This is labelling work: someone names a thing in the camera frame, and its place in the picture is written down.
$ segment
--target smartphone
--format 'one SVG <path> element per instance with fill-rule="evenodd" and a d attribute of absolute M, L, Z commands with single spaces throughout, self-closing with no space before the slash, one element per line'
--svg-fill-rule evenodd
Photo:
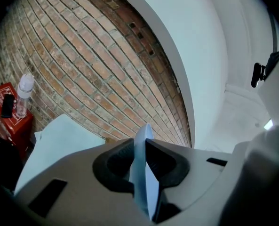
<path fill-rule="evenodd" d="M 13 95 L 10 95 L 10 94 L 4 95 L 2 108 L 1 108 L 1 117 L 2 118 L 11 118 L 12 117 L 14 100 L 15 100 L 15 97 Z"/>

